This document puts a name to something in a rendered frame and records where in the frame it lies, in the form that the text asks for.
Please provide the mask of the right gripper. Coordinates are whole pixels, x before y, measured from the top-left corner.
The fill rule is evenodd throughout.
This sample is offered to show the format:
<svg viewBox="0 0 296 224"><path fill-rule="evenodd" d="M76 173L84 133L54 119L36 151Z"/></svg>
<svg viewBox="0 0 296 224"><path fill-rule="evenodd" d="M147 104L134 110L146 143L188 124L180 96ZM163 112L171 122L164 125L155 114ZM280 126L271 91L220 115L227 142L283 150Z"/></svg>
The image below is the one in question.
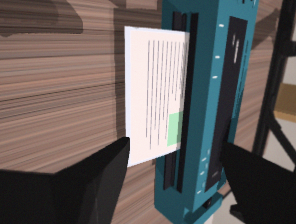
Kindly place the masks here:
<svg viewBox="0 0 296 224"><path fill-rule="evenodd" d="M296 173L296 164L295 164L295 168L294 168L293 172ZM241 214L237 204L234 204L234 205L230 206L230 214L233 215L234 217L236 217L237 219L239 219L241 222L243 222L245 224L244 219L242 217L242 214Z"/></svg>

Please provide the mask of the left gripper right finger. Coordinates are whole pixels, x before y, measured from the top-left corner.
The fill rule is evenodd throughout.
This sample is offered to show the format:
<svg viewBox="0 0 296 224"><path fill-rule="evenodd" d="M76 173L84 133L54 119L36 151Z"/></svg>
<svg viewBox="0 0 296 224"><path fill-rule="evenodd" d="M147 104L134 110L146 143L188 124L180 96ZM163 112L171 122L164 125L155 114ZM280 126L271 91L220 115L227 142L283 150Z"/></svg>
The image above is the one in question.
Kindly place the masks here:
<svg viewBox="0 0 296 224"><path fill-rule="evenodd" d="M296 224L296 173L231 142L221 161L245 224Z"/></svg>

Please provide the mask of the white printed document sheet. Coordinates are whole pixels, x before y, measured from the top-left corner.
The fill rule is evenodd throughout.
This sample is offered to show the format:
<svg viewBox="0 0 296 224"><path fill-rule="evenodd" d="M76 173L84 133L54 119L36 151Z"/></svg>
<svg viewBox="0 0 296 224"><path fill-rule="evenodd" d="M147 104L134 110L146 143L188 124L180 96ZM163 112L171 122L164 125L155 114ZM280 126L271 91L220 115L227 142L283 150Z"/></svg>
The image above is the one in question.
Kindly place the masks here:
<svg viewBox="0 0 296 224"><path fill-rule="evenodd" d="M127 167L180 149L189 34L125 26Z"/></svg>

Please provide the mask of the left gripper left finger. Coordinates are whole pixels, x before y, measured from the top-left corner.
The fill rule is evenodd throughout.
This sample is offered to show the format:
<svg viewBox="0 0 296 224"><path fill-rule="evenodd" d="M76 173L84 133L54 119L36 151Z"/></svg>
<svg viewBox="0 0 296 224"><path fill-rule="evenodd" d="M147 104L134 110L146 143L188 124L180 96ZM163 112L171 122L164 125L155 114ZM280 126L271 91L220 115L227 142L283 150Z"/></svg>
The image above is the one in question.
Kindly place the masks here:
<svg viewBox="0 0 296 224"><path fill-rule="evenodd" d="M122 137L56 173L0 169L0 224L111 224L129 154Z"/></svg>

